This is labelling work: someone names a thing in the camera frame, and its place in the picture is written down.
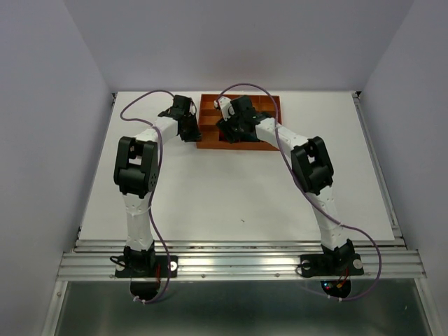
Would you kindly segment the red sock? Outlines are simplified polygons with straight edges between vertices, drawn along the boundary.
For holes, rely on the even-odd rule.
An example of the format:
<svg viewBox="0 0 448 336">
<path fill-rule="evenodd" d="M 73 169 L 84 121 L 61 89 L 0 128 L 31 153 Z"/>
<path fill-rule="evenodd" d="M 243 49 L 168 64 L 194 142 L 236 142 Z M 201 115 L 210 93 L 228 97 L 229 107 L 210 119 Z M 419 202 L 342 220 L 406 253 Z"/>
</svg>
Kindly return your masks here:
<svg viewBox="0 0 448 336">
<path fill-rule="evenodd" d="M 225 136 L 224 133 L 222 133 L 221 131 L 219 131 L 219 141 L 225 141 L 227 142 L 227 137 Z"/>
</svg>

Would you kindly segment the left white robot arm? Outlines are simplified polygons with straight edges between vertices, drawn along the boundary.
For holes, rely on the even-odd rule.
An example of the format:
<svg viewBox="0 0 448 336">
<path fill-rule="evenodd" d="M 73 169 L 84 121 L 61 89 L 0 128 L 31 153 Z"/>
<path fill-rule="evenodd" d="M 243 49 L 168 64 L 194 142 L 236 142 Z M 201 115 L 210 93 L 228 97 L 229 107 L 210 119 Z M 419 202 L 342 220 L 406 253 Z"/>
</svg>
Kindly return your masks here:
<svg viewBox="0 0 448 336">
<path fill-rule="evenodd" d="M 141 276 L 155 270 L 154 238 L 151 232 L 151 203 L 158 182 L 164 144 L 176 137 L 197 142 L 202 138 L 193 100 L 172 95 L 172 105 L 159 113 L 153 122 L 141 118 L 120 118 L 139 122 L 148 128 L 136 136 L 123 136 L 118 141 L 113 182 L 123 197 L 127 220 L 124 257 Z"/>
</svg>

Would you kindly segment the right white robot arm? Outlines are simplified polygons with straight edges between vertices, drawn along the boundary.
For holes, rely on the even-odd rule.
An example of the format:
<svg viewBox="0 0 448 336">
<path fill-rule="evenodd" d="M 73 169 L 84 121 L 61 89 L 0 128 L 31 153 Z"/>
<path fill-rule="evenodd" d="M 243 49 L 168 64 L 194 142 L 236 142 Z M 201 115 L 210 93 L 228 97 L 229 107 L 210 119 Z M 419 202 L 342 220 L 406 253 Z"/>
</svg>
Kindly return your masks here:
<svg viewBox="0 0 448 336">
<path fill-rule="evenodd" d="M 264 141 L 279 149 L 294 183 L 313 207 L 321 244 L 329 250 L 322 256 L 324 269 L 330 273 L 344 269 L 347 257 L 339 249 L 347 244 L 348 235 L 336 220 L 334 169 L 322 138 L 301 136 L 270 114 L 257 112 L 247 95 L 236 99 L 221 96 L 213 105 L 222 115 L 216 126 L 228 142 Z"/>
</svg>

